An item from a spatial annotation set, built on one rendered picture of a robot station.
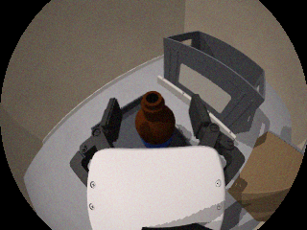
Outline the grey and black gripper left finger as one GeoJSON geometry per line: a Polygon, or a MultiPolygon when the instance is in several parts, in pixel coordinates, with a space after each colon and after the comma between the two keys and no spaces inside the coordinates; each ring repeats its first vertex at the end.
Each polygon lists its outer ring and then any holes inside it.
{"type": "Polygon", "coordinates": [[[80,145],[80,150],[70,161],[71,169],[86,187],[90,159],[99,150],[115,149],[112,143],[116,142],[119,136],[123,113],[117,99],[109,99],[104,113],[102,123],[92,130],[91,136],[80,145]]]}

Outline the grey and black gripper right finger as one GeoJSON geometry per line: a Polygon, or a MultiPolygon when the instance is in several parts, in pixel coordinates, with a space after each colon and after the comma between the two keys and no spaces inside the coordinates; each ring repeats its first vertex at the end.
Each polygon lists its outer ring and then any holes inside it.
{"type": "Polygon", "coordinates": [[[234,146],[233,140],[222,133],[217,124],[211,122],[206,106],[202,103],[199,94],[192,95],[188,113],[194,136],[200,140],[198,146],[213,148],[224,157],[226,161],[224,167],[226,186],[245,163],[245,156],[234,146]]]}

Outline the brown bottle with blue label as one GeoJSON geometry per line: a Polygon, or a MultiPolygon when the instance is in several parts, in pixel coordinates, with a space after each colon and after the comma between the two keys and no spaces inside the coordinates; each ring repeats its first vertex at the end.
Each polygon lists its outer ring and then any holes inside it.
{"type": "Polygon", "coordinates": [[[135,117],[135,128],[143,144],[147,149],[168,148],[176,126],[173,111],[156,91],[144,94],[141,107],[135,117]]]}

